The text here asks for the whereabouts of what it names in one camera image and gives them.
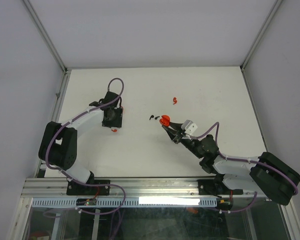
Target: cable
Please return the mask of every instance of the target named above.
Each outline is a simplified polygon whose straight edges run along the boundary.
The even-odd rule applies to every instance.
[[[98,191],[96,192],[96,194],[95,194],[94,197],[93,197],[94,199],[97,198],[97,196],[98,196],[99,193],[100,193],[100,187],[97,186],[97,189],[98,189]]]
[[[121,215],[120,211],[118,211],[118,213],[119,213],[119,222],[118,222],[118,226],[116,227],[116,229],[115,229],[114,233],[112,234],[112,237],[110,238],[110,240],[114,240],[114,239],[115,239],[115,237],[116,237],[116,235],[117,235],[117,233],[118,233],[118,231],[119,231],[120,225],[121,225],[121,223],[122,223],[122,221],[123,221],[123,219],[124,219],[125,210],[123,210],[122,215]]]
[[[191,139],[201,139],[201,138],[205,137],[206,135],[208,135],[208,133],[210,133],[211,130],[215,126],[216,126],[215,144],[218,146],[218,133],[219,133],[219,126],[220,126],[220,123],[218,121],[215,124],[213,124],[212,127],[210,127],[208,129],[208,131],[206,131],[204,134],[202,134],[200,136],[190,136],[190,138]],[[287,180],[292,185],[292,187],[294,188],[294,195],[297,195],[299,193],[297,185],[289,177],[287,177],[284,173],[282,173],[278,169],[274,168],[273,166],[267,165],[266,163],[263,163],[263,162],[254,161],[254,160],[247,160],[247,159],[234,158],[234,157],[226,157],[220,151],[218,153],[219,153],[220,157],[222,157],[225,160],[236,161],[236,162],[244,162],[244,163],[252,163],[252,164],[257,164],[257,165],[263,166],[265,168],[268,168],[268,169],[276,172],[280,176],[282,176],[285,180]]]
[[[49,169],[61,171],[61,173],[63,173],[67,178],[71,179],[72,181],[74,181],[75,183],[77,183],[77,184],[79,184],[79,185],[86,186],[86,187],[106,187],[106,186],[107,186],[107,187],[116,187],[116,188],[119,188],[119,189],[122,190],[122,193],[123,193],[123,200],[122,200],[121,204],[120,204],[117,208],[115,208],[114,210],[112,210],[112,211],[109,211],[109,212],[96,212],[96,213],[93,213],[93,212],[85,211],[85,210],[82,210],[81,208],[79,208],[79,209],[80,209],[79,212],[87,213],[87,214],[90,214],[90,215],[106,215],[106,214],[114,213],[115,211],[119,210],[119,209],[123,206],[123,204],[125,203],[125,201],[126,201],[126,192],[125,192],[125,190],[123,189],[123,187],[121,187],[121,186],[119,186],[119,185],[116,185],[116,184],[111,184],[111,183],[109,183],[109,184],[87,184],[87,183],[84,183],[84,182],[80,182],[80,181],[78,181],[77,179],[75,179],[75,178],[73,178],[72,176],[70,176],[68,173],[66,173],[66,171],[64,171],[64,170],[61,169],[60,167],[54,167],[54,166],[51,166],[51,165],[49,164],[49,153],[50,153],[51,147],[52,147],[52,145],[54,144],[55,140],[57,139],[58,135],[61,133],[61,131],[62,131],[66,126],[70,125],[71,123],[73,123],[74,121],[76,121],[76,120],[78,120],[79,118],[83,117],[84,115],[88,114],[89,112],[92,112],[92,111],[95,111],[95,110],[98,110],[98,109],[100,109],[100,108],[104,108],[104,107],[106,107],[106,106],[109,106],[109,105],[113,104],[114,102],[116,102],[116,101],[121,97],[121,95],[122,95],[122,93],[124,92],[124,89],[125,89],[125,83],[124,83],[124,81],[122,81],[121,78],[118,78],[118,77],[113,78],[113,79],[109,82],[107,89],[108,89],[108,91],[110,90],[110,85],[111,85],[111,83],[112,83],[113,81],[115,81],[115,80],[119,80],[119,81],[121,82],[121,84],[122,84],[121,92],[119,93],[119,95],[118,95],[114,100],[112,100],[112,101],[110,101],[110,102],[108,102],[108,103],[102,104],[102,105],[100,105],[100,106],[96,106],[96,107],[90,109],[89,111],[84,111],[84,112],[82,112],[81,114],[79,114],[78,116],[76,116],[76,117],[74,117],[73,119],[71,119],[70,121],[68,121],[68,122],[66,122],[65,124],[63,124],[63,125],[59,128],[59,130],[54,134],[54,136],[52,137],[52,139],[51,139],[51,141],[50,141],[50,143],[49,143],[49,145],[48,145],[48,147],[47,147],[47,149],[46,149],[46,153],[45,153],[45,159],[44,159],[44,160],[45,160],[46,166],[47,166]]]
[[[245,206],[244,208],[241,208],[241,209],[238,209],[238,210],[233,210],[233,211],[230,211],[230,210],[221,210],[221,209],[216,209],[216,208],[210,208],[211,210],[213,211],[218,211],[220,213],[239,213],[239,212],[242,212],[242,211],[245,211],[249,208],[252,207],[252,205],[255,203],[255,201],[257,200],[257,195],[258,193],[257,192],[254,192],[254,196],[253,196],[253,199],[252,201],[249,203],[249,205]]]

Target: black object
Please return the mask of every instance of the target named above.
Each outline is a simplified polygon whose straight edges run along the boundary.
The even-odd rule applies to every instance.
[[[174,122],[170,122],[170,127],[162,125],[163,129],[167,132],[170,139],[175,144],[181,143],[199,159],[207,158],[214,161],[218,156],[219,151],[219,148],[214,141],[214,137],[209,134],[202,140],[187,139],[184,138],[186,134],[185,130],[183,130],[181,126],[181,123]]]
[[[222,199],[218,199],[216,202],[216,209],[223,211],[230,211],[234,206],[234,202],[231,201],[230,204],[228,202],[221,202]]]
[[[213,195],[218,198],[221,198],[220,195],[230,195],[231,190],[222,182],[223,176],[223,174],[218,174],[214,179],[199,179],[197,181],[199,195]],[[242,189],[234,189],[232,194],[243,195],[244,191]]]
[[[104,98],[101,98],[99,101],[93,101],[89,106],[99,107],[101,105],[107,104],[119,95],[112,91],[107,91]],[[122,127],[122,117],[123,109],[121,108],[122,98],[113,102],[108,106],[101,107],[103,110],[103,121],[102,126],[107,128],[121,128]]]
[[[272,153],[262,153],[259,157],[259,162],[279,170],[298,186],[300,175]],[[262,189],[264,194],[278,204],[288,205],[291,197],[295,193],[295,189],[291,183],[275,171],[269,170],[267,167],[257,164],[255,167],[251,168],[250,176]]]
[[[197,158],[202,158],[199,164],[203,170],[209,174],[216,174],[213,184],[202,184],[203,189],[199,188],[201,194],[212,194],[215,196],[230,194],[230,190],[223,184],[224,175],[219,174],[213,167],[215,159],[219,156],[219,148],[212,135],[207,135],[202,140],[188,139],[180,123],[171,122],[169,127],[164,125],[162,127],[174,143],[181,143]],[[264,152],[259,157],[259,162],[279,170],[298,186],[300,175],[272,153]],[[295,189],[284,177],[259,164],[252,167],[249,174],[269,199],[281,205],[286,206],[289,204]],[[237,194],[237,191],[240,191],[238,194],[243,194],[240,189],[234,190],[233,194]]]
[[[61,124],[54,121],[46,125],[38,153],[41,160],[46,160],[48,145],[60,128]],[[56,138],[57,140],[62,139],[62,143],[58,144],[54,141],[51,146],[48,156],[49,163],[65,171],[71,168],[77,158],[77,138],[78,131],[76,129],[65,127]]]
[[[89,184],[109,184],[110,180],[99,180],[92,179],[88,180]],[[74,181],[68,182],[68,186],[66,189],[66,194],[68,196],[94,196],[98,191],[98,188],[95,186],[83,186],[81,184],[77,184]],[[99,187],[99,196],[109,196],[110,187],[107,188],[105,186]]]

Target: white object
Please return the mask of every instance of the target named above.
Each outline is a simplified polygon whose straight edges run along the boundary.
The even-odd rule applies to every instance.
[[[199,166],[200,159],[171,142],[158,120],[149,120],[151,115],[169,115],[174,123],[189,118],[198,126],[196,136],[219,121],[218,145],[223,152],[256,156],[265,151],[239,67],[72,70],[60,120],[104,96],[114,77],[125,85],[122,128],[112,132],[92,127],[78,140],[77,161],[96,177],[210,176]],[[110,90],[119,93],[121,83],[114,81]],[[45,176],[63,177],[51,169]]]
[[[76,116],[79,116],[80,114],[83,113],[83,112],[80,112],[79,114],[77,114],[76,116],[72,117],[71,119],[63,122],[62,124],[66,123],[66,122],[71,122],[71,124],[69,124],[67,126],[67,128],[76,129],[77,130],[77,137],[79,138],[86,131],[90,130],[91,128],[93,128],[95,126],[100,125],[100,123],[103,121],[104,111],[102,111],[101,109],[91,111],[91,109],[94,109],[94,108],[96,108],[96,107],[95,106],[89,106],[83,111],[83,112],[89,112],[89,113],[87,113],[84,116],[80,117],[78,120],[72,122],[72,119],[74,119]]]
[[[181,125],[181,128],[182,128],[183,130],[185,130],[184,133],[185,133],[186,135],[193,136],[194,133],[195,133],[195,131],[197,130],[198,126],[197,126],[195,123],[193,123],[192,121],[186,120],[186,121]]]
[[[239,175],[225,174],[222,182],[228,189],[242,189],[249,192],[263,193],[260,187],[250,176],[244,177]]]
[[[86,183],[90,177],[90,171],[83,167],[78,159],[76,159],[72,167],[65,172],[81,183]]]
[[[91,128],[100,125],[100,123],[104,119],[104,111],[101,109],[93,110],[95,106],[89,106],[85,109],[85,111],[77,114],[79,116],[82,113],[88,112],[82,117],[78,118],[75,121],[72,121],[75,117],[72,117],[70,120],[66,122],[71,122],[67,128],[74,128],[77,130],[77,138],[79,138],[82,134],[90,130]],[[73,165],[65,171],[74,179],[78,180],[81,183],[86,183],[90,177],[90,171],[86,169],[84,166],[80,164],[78,161],[78,157],[73,163]]]
[[[139,204],[160,204],[160,205],[199,205],[200,198],[181,198],[181,197],[160,197],[160,196],[141,196]]]
[[[243,159],[243,160],[248,159],[247,157],[240,157],[240,156],[227,156],[227,157],[235,158],[235,159]],[[259,158],[257,156],[250,157],[250,159],[259,162]],[[250,177],[251,168],[255,166],[256,166],[255,163],[231,161],[231,160],[223,159],[221,156],[217,156],[216,159],[214,160],[213,168],[220,174],[232,174],[232,175],[239,175],[242,177]]]

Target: small red piece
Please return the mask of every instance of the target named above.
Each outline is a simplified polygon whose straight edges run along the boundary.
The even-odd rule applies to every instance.
[[[168,115],[162,115],[160,119],[160,123],[163,126],[169,127],[170,126],[170,117]]]

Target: red object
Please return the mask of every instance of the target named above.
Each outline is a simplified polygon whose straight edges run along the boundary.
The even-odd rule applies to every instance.
[[[95,199],[95,198],[99,195],[99,193],[100,193],[100,187],[97,186],[97,189],[98,189],[98,191],[96,192],[96,194],[95,194],[94,197],[93,197],[94,199]]]
[[[160,119],[160,123],[163,126],[169,127],[170,126],[170,117],[168,115],[162,115]]]
[[[195,209],[193,207],[187,207],[186,210],[192,214],[197,214],[199,212],[198,209]]]

